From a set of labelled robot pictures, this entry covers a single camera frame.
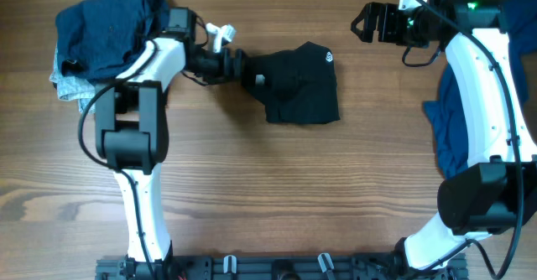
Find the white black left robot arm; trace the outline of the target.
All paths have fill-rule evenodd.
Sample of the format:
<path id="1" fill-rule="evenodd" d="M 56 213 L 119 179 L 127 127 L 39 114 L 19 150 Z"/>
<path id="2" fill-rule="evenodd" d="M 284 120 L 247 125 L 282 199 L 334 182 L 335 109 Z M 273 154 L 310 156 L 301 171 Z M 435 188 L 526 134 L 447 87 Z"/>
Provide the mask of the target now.
<path id="1" fill-rule="evenodd" d="M 96 151 L 117 181 L 128 223 L 128 252 L 113 271 L 97 263 L 96 278 L 181 279 L 164 220 L 161 168 L 169 150 L 166 91 L 181 72 L 201 86 L 240 80 L 245 55 L 227 45 L 231 24 L 216 26 L 188 8 L 172 8 L 161 35 L 136 62 L 96 93 Z"/>

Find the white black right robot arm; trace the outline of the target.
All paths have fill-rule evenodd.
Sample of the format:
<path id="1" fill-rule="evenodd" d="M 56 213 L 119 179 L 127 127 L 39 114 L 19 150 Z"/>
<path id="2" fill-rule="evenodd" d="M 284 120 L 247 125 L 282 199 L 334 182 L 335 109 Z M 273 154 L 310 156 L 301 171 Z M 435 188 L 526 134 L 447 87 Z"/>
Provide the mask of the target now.
<path id="1" fill-rule="evenodd" d="M 536 211 L 536 145 L 511 74 L 506 12 L 498 0 L 399 0 L 369 3 L 352 21 L 363 42 L 424 48 L 438 43 L 460 92 L 467 168 L 445 180 L 436 214 L 401 239 L 387 265 L 393 277 L 433 277 L 470 246 L 512 234 L 494 279 L 504 276 L 523 225 Z"/>

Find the black polo shirt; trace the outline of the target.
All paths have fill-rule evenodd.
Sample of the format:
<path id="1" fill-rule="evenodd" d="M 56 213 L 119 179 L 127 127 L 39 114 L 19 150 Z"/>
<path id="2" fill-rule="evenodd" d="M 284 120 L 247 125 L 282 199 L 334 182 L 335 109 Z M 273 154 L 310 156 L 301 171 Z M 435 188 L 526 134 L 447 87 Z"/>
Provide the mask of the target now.
<path id="1" fill-rule="evenodd" d="M 340 119 L 335 58 L 306 42 L 247 59 L 242 86 L 265 108 L 266 121 L 315 125 Z"/>

